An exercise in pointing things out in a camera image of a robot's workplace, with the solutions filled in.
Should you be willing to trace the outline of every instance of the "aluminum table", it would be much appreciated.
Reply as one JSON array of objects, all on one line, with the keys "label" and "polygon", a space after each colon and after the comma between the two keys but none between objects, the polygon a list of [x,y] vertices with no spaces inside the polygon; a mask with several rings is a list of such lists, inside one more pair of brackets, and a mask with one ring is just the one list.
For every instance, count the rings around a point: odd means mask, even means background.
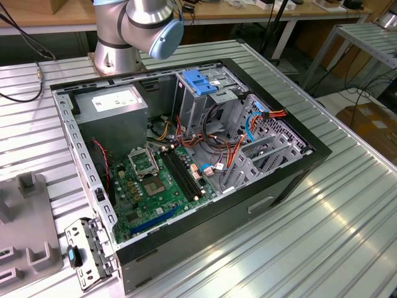
[{"label": "aluminum table", "polygon": [[[148,69],[233,58],[333,151],[283,203],[145,284],[130,297],[388,297],[397,286],[397,169],[312,98],[237,41],[179,47]],[[36,171],[47,180],[64,253],[62,270],[8,295],[120,297],[117,277],[83,295],[66,258],[65,227],[91,216],[49,90],[95,78],[88,58],[42,63],[34,102],[0,98],[0,179]],[[35,65],[0,68],[0,92],[29,98]]]},{"label": "aluminum table", "polygon": [[397,31],[388,31],[374,23],[336,25],[310,65],[301,85],[303,89],[306,89],[317,67],[320,65],[329,47],[338,35],[343,37],[346,41],[335,55],[334,59],[330,62],[328,69],[337,63],[350,44],[359,47],[378,60],[378,63],[369,71],[370,75],[362,85],[369,82],[371,75],[375,73],[381,63],[386,64],[390,68],[397,67],[397,57],[395,55],[395,50],[397,48]]}]

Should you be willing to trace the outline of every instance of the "yellow cable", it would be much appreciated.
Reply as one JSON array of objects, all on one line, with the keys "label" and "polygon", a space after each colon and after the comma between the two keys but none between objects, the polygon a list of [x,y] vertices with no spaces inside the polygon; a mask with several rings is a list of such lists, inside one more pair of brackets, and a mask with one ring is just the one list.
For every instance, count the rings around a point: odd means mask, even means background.
[{"label": "yellow cable", "polygon": [[161,137],[159,137],[159,138],[156,139],[157,141],[162,141],[162,140],[164,140],[164,139],[166,138],[167,131],[168,131],[168,125],[169,125],[169,122],[167,121],[167,123],[166,123],[166,128],[164,129],[164,132],[163,132],[163,134],[161,135]]}]

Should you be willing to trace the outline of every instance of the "cardboard box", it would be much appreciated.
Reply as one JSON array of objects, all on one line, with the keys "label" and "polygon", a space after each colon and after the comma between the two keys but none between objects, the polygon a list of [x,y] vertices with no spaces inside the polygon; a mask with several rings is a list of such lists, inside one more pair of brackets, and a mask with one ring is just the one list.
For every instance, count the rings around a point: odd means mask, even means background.
[{"label": "cardboard box", "polygon": [[41,14],[55,14],[67,0],[1,0],[7,8],[25,9],[27,11],[39,12]]},{"label": "cardboard box", "polygon": [[[346,107],[336,117],[349,125],[353,110],[353,106]],[[357,106],[352,130],[397,165],[397,115],[374,103],[361,104]]]}]

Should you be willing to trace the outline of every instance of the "blue clip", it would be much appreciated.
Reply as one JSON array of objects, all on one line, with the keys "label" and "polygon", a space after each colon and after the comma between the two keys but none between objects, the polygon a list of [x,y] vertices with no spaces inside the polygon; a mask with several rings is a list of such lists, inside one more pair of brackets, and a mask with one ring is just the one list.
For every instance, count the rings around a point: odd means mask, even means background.
[{"label": "blue clip", "polygon": [[188,70],[182,73],[186,81],[196,90],[198,95],[210,94],[218,91],[198,70]]}]

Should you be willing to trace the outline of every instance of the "ram slot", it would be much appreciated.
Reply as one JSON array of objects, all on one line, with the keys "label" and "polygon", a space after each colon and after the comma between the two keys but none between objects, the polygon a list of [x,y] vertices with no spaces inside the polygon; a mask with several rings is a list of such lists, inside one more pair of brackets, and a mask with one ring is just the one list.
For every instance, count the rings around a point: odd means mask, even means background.
[{"label": "ram slot", "polygon": [[189,202],[202,196],[199,187],[174,152],[163,153],[161,158]]}]

